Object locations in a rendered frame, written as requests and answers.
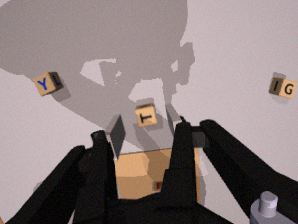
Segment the tan letter block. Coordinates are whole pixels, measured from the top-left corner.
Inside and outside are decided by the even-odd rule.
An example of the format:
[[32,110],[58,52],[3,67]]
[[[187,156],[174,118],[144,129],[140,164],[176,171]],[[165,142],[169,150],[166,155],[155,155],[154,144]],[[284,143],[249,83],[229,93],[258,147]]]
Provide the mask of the tan letter block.
[[136,106],[135,113],[139,127],[157,124],[153,103]]
[[269,90],[270,94],[292,99],[297,82],[285,78],[274,77]]
[[152,182],[152,193],[161,191],[162,182],[163,181]]
[[47,72],[33,79],[33,81],[41,96],[51,94],[64,87],[57,72]]

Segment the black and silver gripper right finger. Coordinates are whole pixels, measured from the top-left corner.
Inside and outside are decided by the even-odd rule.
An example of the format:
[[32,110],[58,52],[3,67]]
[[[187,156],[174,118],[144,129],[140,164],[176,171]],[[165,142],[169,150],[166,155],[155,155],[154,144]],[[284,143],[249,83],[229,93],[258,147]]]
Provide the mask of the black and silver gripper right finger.
[[249,224],[298,224],[298,181],[276,172],[214,120],[191,126],[172,104],[165,108],[174,139],[151,224],[194,224],[194,148],[203,149]]

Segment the tan flat mat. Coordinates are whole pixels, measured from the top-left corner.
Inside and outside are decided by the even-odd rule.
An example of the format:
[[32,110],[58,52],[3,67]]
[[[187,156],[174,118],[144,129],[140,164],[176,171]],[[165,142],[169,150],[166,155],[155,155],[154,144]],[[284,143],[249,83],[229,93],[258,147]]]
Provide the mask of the tan flat mat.
[[[139,199],[152,194],[152,182],[163,181],[169,169],[172,148],[120,154],[115,162],[116,180],[121,198]],[[197,200],[200,197],[199,148],[194,148]]]

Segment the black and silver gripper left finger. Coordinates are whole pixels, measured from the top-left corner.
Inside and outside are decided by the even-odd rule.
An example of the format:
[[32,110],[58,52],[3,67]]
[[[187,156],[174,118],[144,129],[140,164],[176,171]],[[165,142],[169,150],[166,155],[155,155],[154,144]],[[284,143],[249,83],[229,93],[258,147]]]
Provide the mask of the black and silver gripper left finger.
[[5,224],[68,224],[73,212],[72,224],[108,224],[125,135],[121,114],[114,115],[105,131],[90,135],[93,146],[72,148]]

